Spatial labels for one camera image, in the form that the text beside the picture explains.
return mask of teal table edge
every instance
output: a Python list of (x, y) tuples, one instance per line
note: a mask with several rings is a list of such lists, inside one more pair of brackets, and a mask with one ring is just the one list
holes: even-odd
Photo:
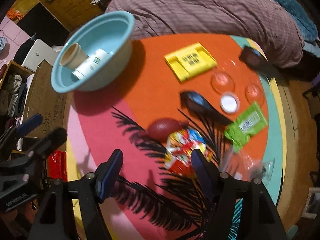
[[(241, 47), (249, 46), (247, 38), (239, 37), (239, 36), (232, 36), (231, 38)], [(266, 186), (270, 197), (273, 203), (276, 205), (279, 194), (280, 194), (280, 187), (282, 182), (282, 158), (283, 158), (283, 146), (282, 146), (282, 133), (281, 133), (281, 126), (279, 120), (278, 109), (276, 106), (276, 101), (271, 91), (269, 82), (266, 80), (265, 77), (259, 76), (263, 90), (266, 95), (267, 106), (268, 106), (268, 139), (266, 150), (264, 152), (263, 161), (268, 162), (275, 159), (275, 166), (273, 169), (273, 173), (271, 176), (271, 180), (269, 184)], [(242, 199), (240, 199), (235, 205), (235, 211), (233, 215), (232, 224), (237, 227), (240, 223), (240, 216), (241, 216), (241, 207), (242, 207)], [(234, 234), (229, 235), (229, 240), (236, 239)]]

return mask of clear plastic bag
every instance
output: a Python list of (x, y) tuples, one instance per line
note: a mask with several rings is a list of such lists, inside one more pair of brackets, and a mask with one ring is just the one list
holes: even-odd
[(268, 162), (257, 162), (249, 169), (250, 179), (259, 178), (267, 186), (271, 180), (274, 166), (275, 159)]
[(275, 159), (271, 161), (253, 160), (246, 152), (240, 150), (235, 153), (232, 145), (224, 152), (218, 169), (220, 172), (228, 172), (235, 179), (251, 181), (259, 178), (265, 186), (271, 180)]

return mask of pink wall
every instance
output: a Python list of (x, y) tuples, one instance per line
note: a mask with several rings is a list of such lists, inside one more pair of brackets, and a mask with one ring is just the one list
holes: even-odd
[(20, 27), (18, 27), (12, 20), (7, 16), (4, 17), (3, 21), (0, 23), (0, 30), (3, 30), (4, 36), (7, 38), (7, 44), (0, 54), (0, 67), (6, 63), (3, 61), (12, 60), (16, 54), (18, 48), (22, 43), (30, 38)]

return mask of red bag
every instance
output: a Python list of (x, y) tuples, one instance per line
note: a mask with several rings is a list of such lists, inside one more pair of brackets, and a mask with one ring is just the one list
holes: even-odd
[(67, 178), (67, 163), (66, 153), (61, 151), (54, 151), (48, 158), (48, 176), (53, 179), (62, 179), (64, 182)]

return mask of plastic bowl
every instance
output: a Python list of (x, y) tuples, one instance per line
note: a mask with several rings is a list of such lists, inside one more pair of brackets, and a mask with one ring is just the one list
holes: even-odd
[(227, 73), (218, 70), (213, 71), (211, 86), (218, 94), (235, 90), (235, 83), (232, 78)]
[(264, 94), (261, 88), (254, 83), (250, 83), (245, 89), (245, 97), (247, 98), (248, 102), (252, 104), (254, 101), (262, 106), (264, 103)]
[[(125, 11), (115, 11), (96, 17), (82, 26), (64, 45), (51, 73), (51, 84), (58, 93), (73, 90), (94, 91), (111, 83), (126, 67), (132, 53), (129, 37), (134, 26), (134, 16)], [(87, 55), (103, 49), (109, 55), (99, 66), (79, 80), (72, 70), (59, 64), (69, 46), (77, 42)]]

